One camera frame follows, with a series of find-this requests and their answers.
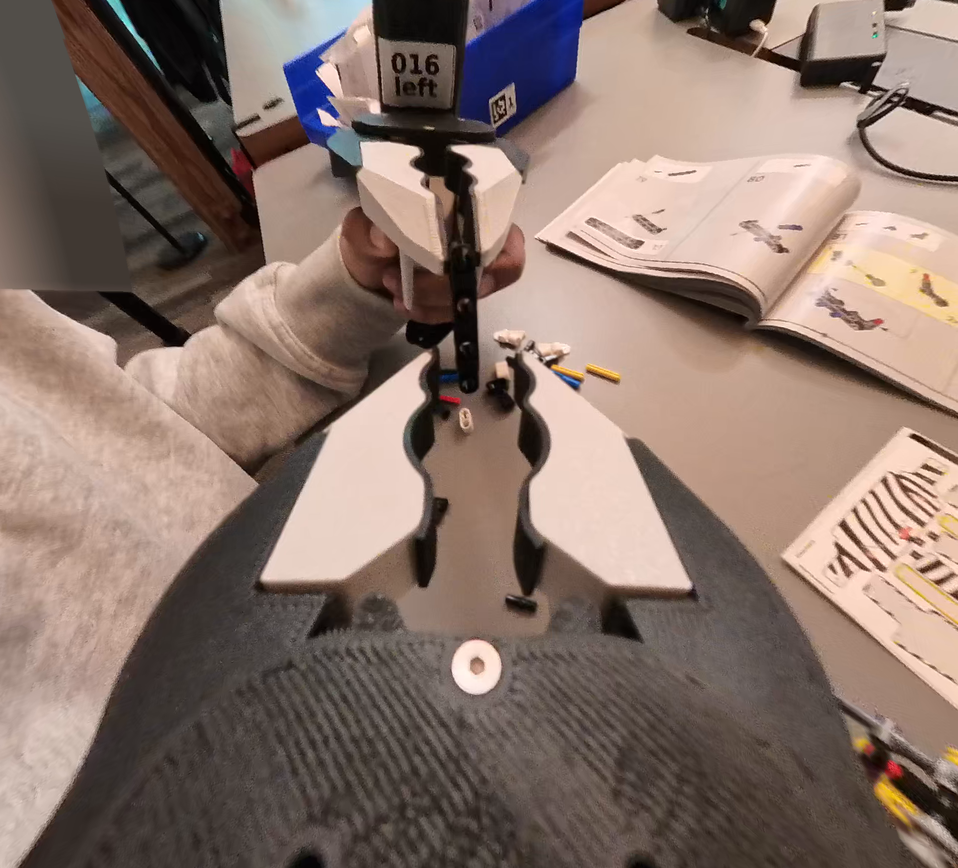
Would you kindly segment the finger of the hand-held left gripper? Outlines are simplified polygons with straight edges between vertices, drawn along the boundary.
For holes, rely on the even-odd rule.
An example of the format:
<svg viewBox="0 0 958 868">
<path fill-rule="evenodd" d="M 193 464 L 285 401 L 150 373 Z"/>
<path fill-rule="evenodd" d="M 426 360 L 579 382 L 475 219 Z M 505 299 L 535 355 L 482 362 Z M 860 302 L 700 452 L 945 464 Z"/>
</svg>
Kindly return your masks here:
<svg viewBox="0 0 958 868">
<path fill-rule="evenodd" d="M 461 145 L 460 156 L 464 161 L 475 248 L 480 263 L 492 263 L 509 234 L 522 176 L 496 145 Z"/>
<path fill-rule="evenodd" d="M 417 162 L 423 151 L 389 141 L 363 140 L 356 175 L 360 205 L 401 255 L 442 275 L 447 261 L 445 212 Z"/>
</svg>

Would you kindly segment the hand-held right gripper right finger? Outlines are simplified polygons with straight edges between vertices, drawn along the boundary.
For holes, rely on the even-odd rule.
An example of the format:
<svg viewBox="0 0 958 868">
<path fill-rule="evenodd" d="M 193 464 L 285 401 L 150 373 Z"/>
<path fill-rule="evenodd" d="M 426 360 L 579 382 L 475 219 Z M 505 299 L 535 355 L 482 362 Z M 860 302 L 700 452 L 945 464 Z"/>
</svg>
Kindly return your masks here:
<svg viewBox="0 0 958 868">
<path fill-rule="evenodd" d="M 694 584 L 629 439 L 534 355 L 509 360 L 529 463 L 513 564 L 548 599 L 685 598 Z"/>
</svg>

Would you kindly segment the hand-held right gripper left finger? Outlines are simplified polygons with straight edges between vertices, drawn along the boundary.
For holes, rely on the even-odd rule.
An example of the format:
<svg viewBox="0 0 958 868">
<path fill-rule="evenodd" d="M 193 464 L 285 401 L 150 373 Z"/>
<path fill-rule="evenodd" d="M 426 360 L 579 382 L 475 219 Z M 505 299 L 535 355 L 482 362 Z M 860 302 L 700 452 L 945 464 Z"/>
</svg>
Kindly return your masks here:
<svg viewBox="0 0 958 868">
<path fill-rule="evenodd" d="M 428 587 L 440 512 L 424 459 L 440 369 L 435 351 L 421 353 L 328 425 L 262 588 L 403 595 Z"/>
</svg>

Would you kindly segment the black lego beam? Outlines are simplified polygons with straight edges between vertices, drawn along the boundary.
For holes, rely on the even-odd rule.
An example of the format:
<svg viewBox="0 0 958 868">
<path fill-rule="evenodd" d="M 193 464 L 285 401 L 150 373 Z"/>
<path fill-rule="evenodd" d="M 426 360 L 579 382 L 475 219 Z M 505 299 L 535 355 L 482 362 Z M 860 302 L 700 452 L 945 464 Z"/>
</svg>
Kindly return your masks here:
<svg viewBox="0 0 958 868">
<path fill-rule="evenodd" d="M 446 270 L 452 300 L 452 329 L 459 388 L 471 395 L 480 383 L 478 340 L 478 279 L 481 270 L 477 217 L 473 200 L 474 179 L 466 146 L 446 152 L 446 188 L 452 195 L 451 222 L 447 229 Z"/>
</svg>

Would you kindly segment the lego instruction booklet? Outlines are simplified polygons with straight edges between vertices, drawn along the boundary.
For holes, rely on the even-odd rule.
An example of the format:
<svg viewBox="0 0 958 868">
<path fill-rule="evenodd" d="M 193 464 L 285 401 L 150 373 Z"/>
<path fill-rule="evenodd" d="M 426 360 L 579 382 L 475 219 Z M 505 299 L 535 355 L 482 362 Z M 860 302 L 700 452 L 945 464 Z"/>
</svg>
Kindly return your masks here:
<svg viewBox="0 0 958 868">
<path fill-rule="evenodd" d="M 953 415 L 956 235 L 854 209 L 828 156 L 615 166 L 536 238 L 584 262 L 790 335 Z"/>
</svg>

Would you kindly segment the lego helicopter model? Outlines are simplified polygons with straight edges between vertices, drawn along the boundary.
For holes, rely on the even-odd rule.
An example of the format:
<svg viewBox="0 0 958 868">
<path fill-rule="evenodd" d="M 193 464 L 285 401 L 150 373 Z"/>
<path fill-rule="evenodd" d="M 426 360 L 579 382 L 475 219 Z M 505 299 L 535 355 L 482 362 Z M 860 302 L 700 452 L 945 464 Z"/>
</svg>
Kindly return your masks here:
<svg viewBox="0 0 958 868">
<path fill-rule="evenodd" d="M 907 850 L 923 866 L 957 865 L 957 749 L 931 757 L 890 718 L 872 715 L 842 696 L 856 725 L 853 747 L 873 793 Z"/>
</svg>

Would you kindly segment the person's left forearm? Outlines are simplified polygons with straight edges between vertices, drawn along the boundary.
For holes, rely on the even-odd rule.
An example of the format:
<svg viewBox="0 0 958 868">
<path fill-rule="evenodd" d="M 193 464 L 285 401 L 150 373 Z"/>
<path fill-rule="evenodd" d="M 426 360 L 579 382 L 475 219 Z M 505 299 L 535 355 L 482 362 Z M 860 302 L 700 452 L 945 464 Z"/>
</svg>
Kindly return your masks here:
<svg viewBox="0 0 958 868">
<path fill-rule="evenodd" d="M 353 280 L 339 242 L 340 228 L 300 263 L 258 270 L 183 347 L 131 359 L 136 414 L 250 471 L 351 401 L 402 319 Z"/>
</svg>

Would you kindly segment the pile of mixed lego pieces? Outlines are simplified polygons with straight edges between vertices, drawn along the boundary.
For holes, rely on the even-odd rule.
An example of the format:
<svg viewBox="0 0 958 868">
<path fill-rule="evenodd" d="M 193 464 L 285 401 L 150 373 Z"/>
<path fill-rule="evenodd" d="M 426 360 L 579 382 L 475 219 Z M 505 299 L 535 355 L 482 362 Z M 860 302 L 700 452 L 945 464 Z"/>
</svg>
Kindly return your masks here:
<svg viewBox="0 0 958 868">
<path fill-rule="evenodd" d="M 432 349 L 451 335 L 452 331 L 451 323 L 437 325 L 409 323 L 405 335 L 411 344 Z M 581 370 L 570 368 L 566 360 L 571 355 L 571 347 L 565 343 L 533 340 L 525 331 L 518 329 L 499 330 L 493 335 L 493 341 L 503 350 L 531 355 L 552 371 L 563 384 L 575 391 L 579 391 L 590 376 L 611 384 L 620 384 L 622 380 L 620 373 L 594 363 L 587 363 Z M 437 381 L 440 387 L 451 386 L 454 391 L 450 393 L 443 388 L 440 389 L 433 402 L 433 414 L 443 422 L 455 417 L 463 433 L 472 432 L 475 421 L 472 411 L 463 402 L 466 388 L 460 378 L 459 369 L 457 367 L 441 369 Z M 509 415 L 515 410 L 517 400 L 512 388 L 512 365 L 509 360 L 498 360 L 495 363 L 492 375 L 485 383 L 484 394 L 497 412 Z"/>
</svg>

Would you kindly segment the person's left hand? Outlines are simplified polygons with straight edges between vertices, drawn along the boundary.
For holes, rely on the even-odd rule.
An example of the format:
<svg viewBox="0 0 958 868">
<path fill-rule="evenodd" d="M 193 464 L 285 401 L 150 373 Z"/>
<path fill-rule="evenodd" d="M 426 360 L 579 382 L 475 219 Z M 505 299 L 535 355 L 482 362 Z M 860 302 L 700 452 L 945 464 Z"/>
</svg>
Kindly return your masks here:
<svg viewBox="0 0 958 868">
<path fill-rule="evenodd" d="M 451 288 L 444 276 L 418 270 L 414 298 L 408 308 L 402 302 L 400 252 L 367 218 L 359 207 L 349 210 L 340 228 L 340 254 L 348 273 L 361 287 L 389 298 L 405 318 L 428 325 L 453 319 Z M 484 299 L 512 286 L 522 276 L 526 262 L 525 237 L 513 225 L 502 250 L 487 266 L 477 287 Z"/>
</svg>

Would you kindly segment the blue plastic bin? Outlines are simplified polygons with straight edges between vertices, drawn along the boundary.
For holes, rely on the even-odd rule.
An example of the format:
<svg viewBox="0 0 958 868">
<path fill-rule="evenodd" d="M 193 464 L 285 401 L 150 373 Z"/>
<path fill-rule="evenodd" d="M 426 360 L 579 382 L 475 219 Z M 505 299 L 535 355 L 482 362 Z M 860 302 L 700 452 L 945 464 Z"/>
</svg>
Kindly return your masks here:
<svg viewBox="0 0 958 868">
<path fill-rule="evenodd" d="M 466 47 L 461 112 L 509 133 L 577 76 L 584 0 L 532 0 Z"/>
</svg>

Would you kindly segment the grey zip hoodie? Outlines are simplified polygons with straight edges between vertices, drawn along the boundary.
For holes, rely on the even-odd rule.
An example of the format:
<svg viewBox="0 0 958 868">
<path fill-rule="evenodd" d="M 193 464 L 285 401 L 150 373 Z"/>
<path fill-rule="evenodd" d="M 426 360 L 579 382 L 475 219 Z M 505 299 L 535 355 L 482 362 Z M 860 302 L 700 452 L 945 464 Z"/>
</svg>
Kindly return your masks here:
<svg viewBox="0 0 958 868">
<path fill-rule="evenodd" d="M 123 368 L 28 290 L 1 307 L 2 866 L 42 831 L 150 611 L 250 491 L 219 446 L 240 344 L 209 327 Z"/>
</svg>

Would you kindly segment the zebra striped sticker sheet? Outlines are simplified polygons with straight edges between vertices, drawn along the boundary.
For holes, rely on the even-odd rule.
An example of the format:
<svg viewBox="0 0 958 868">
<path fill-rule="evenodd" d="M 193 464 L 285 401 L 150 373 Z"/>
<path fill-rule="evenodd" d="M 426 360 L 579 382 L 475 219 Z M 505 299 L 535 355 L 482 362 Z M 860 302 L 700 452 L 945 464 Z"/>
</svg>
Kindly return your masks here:
<svg viewBox="0 0 958 868">
<path fill-rule="evenodd" d="M 900 429 L 784 564 L 957 707 L 957 455 Z"/>
</svg>

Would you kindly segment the black power adapter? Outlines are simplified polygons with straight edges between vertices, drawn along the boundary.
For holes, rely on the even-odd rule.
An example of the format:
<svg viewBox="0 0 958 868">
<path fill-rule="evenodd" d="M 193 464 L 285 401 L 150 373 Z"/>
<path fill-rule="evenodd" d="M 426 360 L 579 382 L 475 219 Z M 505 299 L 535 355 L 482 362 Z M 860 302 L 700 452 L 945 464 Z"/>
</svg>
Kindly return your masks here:
<svg viewBox="0 0 958 868">
<path fill-rule="evenodd" d="M 820 3 L 810 12 L 798 52 L 803 88 L 853 84 L 867 91 L 887 56 L 883 0 Z"/>
</svg>

